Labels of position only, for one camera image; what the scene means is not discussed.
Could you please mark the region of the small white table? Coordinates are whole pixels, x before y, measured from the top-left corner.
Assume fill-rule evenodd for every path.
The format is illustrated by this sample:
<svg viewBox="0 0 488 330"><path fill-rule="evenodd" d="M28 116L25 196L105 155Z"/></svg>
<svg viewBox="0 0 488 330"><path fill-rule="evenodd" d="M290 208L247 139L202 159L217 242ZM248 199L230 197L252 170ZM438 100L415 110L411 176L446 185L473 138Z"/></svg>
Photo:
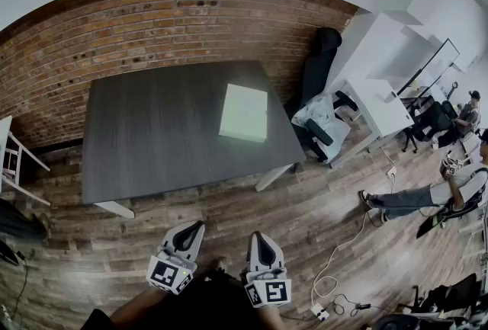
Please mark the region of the small white table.
<svg viewBox="0 0 488 330"><path fill-rule="evenodd" d="M49 207L51 205L49 201L38 197L20 186L21 160L23 155L28 155L46 171L50 171L50 168L14 136L11 131L12 121L13 116L11 115L0 119L0 193L2 192L2 185L6 184L29 198L37 200Z"/></svg>

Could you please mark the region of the light grey cloth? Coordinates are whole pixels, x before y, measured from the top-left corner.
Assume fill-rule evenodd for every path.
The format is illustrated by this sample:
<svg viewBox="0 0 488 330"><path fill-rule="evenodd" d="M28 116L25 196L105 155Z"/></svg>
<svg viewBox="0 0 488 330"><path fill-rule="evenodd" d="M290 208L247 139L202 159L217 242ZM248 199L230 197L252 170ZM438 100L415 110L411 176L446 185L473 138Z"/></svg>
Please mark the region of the light grey cloth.
<svg viewBox="0 0 488 330"><path fill-rule="evenodd" d="M312 150L320 162L330 162L340 152L350 126L336 116L326 96L317 95L292 118L302 146Z"/></svg>

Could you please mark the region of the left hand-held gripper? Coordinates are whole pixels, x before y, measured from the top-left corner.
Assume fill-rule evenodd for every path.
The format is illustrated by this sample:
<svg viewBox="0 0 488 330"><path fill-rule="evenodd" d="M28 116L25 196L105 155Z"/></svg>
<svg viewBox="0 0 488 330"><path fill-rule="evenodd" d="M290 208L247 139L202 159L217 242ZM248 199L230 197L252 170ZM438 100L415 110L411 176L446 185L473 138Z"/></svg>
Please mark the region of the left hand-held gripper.
<svg viewBox="0 0 488 330"><path fill-rule="evenodd" d="M201 220L171 228L162 240L164 247L150 258L147 281L154 287L179 295L194 279L204 233L205 225Z"/></svg>

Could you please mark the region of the black mesh office chair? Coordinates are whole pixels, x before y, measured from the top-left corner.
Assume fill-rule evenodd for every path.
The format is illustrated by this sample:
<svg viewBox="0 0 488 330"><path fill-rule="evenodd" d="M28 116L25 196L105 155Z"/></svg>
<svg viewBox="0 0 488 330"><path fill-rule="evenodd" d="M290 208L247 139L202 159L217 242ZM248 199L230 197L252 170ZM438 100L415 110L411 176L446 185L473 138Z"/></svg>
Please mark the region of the black mesh office chair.
<svg viewBox="0 0 488 330"><path fill-rule="evenodd" d="M454 128L454 119L457 113L450 101L442 103L434 101L424 112L413 118L413 125L403 130L406 135L406 143L402 152L406 152L408 145L412 143L413 152L417 153L416 141L429 141L436 133Z"/></svg>

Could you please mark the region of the person's right forearm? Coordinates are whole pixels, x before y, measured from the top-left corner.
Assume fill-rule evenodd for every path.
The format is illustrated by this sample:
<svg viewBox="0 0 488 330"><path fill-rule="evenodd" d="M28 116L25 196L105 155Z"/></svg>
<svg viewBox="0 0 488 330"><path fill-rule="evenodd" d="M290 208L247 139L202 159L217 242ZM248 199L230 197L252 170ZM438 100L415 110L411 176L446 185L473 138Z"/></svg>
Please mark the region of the person's right forearm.
<svg viewBox="0 0 488 330"><path fill-rule="evenodd" d="M257 313L266 330L285 330L284 323L276 306L257 308Z"/></svg>

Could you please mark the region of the white power strip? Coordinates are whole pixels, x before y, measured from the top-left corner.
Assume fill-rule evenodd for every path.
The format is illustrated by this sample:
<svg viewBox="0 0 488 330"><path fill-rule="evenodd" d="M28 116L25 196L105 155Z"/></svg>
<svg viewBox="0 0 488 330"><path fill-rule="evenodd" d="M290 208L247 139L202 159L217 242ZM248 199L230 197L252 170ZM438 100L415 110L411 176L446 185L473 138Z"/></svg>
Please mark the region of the white power strip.
<svg viewBox="0 0 488 330"><path fill-rule="evenodd" d="M310 311L315 316L317 320L320 322L324 322L329 318L329 313L326 309L321 306L319 303L315 303L310 307Z"/></svg>

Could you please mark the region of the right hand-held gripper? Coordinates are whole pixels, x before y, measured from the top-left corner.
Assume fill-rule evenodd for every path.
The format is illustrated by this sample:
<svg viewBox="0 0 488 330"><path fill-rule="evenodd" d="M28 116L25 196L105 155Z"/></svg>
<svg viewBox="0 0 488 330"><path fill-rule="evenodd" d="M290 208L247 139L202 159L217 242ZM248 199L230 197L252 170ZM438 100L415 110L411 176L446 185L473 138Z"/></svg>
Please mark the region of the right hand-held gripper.
<svg viewBox="0 0 488 330"><path fill-rule="evenodd" d="M283 251L272 238L254 231L249 238L247 260L248 271L241 273L241 280L253 308L291 302L291 279L283 267Z"/></svg>

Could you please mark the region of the white side desk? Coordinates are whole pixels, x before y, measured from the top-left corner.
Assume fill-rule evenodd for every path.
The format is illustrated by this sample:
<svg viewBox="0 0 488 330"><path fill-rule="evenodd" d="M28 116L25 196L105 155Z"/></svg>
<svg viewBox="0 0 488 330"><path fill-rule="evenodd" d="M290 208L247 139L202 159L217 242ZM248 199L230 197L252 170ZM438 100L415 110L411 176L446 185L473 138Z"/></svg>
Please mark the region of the white side desk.
<svg viewBox="0 0 488 330"><path fill-rule="evenodd" d="M346 79L339 89L358 106L371 133L346 153L330 162L331 168L338 168L363 150L368 152L379 148L402 130L413 125L413 119L398 97L386 103L385 97L393 91L390 83L380 79Z"/></svg>

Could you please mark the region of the black bag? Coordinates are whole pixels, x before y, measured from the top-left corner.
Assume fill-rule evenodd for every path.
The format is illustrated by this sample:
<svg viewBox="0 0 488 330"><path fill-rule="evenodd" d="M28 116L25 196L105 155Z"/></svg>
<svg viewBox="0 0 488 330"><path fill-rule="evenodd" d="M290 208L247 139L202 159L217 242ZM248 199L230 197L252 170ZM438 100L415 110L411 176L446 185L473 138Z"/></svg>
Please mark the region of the black bag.
<svg viewBox="0 0 488 330"><path fill-rule="evenodd" d="M45 242L48 239L50 222L45 213L29 217L8 201L0 198L0 233L18 239Z"/></svg>

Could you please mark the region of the person's black clothing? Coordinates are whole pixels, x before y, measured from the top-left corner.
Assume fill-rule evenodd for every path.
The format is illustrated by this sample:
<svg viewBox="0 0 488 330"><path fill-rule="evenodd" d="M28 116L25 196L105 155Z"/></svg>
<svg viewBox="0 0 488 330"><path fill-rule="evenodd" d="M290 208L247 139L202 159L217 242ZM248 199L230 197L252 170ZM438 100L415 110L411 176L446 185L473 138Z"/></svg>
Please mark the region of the person's black clothing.
<svg viewBox="0 0 488 330"><path fill-rule="evenodd" d="M266 330L242 284L227 273L227 259L214 263L179 295L168 296L131 330ZM80 330L117 330L94 309Z"/></svg>

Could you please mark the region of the person's left forearm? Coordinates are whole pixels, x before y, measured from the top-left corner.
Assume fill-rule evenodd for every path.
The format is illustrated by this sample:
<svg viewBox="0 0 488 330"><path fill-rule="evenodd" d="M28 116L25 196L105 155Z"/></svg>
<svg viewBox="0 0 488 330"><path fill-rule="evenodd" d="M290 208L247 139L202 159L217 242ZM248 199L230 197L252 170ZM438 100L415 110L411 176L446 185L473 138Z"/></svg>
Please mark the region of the person's left forearm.
<svg viewBox="0 0 488 330"><path fill-rule="evenodd" d="M148 287L142 293L114 311L110 320L117 330L131 330L140 320L149 315L168 293L158 287Z"/></svg>

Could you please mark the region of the black framed board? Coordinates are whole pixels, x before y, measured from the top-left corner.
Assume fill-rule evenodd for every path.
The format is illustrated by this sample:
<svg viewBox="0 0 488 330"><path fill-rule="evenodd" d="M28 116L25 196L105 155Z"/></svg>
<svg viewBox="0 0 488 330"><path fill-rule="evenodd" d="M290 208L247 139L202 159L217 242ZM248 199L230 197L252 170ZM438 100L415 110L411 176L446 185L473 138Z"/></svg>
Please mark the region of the black framed board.
<svg viewBox="0 0 488 330"><path fill-rule="evenodd" d="M427 63L397 92L397 95L406 97L408 91L420 90L419 96L423 96L444 75L446 70L453 66L459 56L459 50L447 38Z"/></svg>

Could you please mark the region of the black high-back office chair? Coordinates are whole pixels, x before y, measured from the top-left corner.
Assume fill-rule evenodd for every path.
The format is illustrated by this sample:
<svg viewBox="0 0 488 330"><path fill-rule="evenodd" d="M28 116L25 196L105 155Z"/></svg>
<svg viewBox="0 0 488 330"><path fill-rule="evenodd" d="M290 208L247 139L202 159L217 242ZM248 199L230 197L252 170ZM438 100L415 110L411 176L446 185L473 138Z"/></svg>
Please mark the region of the black high-back office chair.
<svg viewBox="0 0 488 330"><path fill-rule="evenodd" d="M300 87L294 96L285 104L285 111L290 121L292 116L307 102L317 95L322 95L322 92L326 86L329 70L331 69L332 62L335 59L338 48L341 46L341 44L342 36L334 28L323 27L316 32L316 35L313 38L311 51L307 55L303 64L300 77ZM343 120L336 113L336 109L341 106L347 106L354 112L358 111L358 106L356 103L344 92L337 91L335 96L336 100L330 104L335 111L335 115L339 119ZM305 150L310 150L306 146L302 146L302 148Z"/></svg>

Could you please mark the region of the pale green box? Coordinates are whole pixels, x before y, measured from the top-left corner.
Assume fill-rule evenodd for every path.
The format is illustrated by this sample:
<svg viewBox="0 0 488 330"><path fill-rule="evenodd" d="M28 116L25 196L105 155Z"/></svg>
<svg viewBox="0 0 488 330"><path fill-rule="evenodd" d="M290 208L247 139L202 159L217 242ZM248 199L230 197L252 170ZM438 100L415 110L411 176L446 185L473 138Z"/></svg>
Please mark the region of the pale green box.
<svg viewBox="0 0 488 330"><path fill-rule="evenodd" d="M220 121L220 136L263 143L268 129L268 93L228 84Z"/></svg>

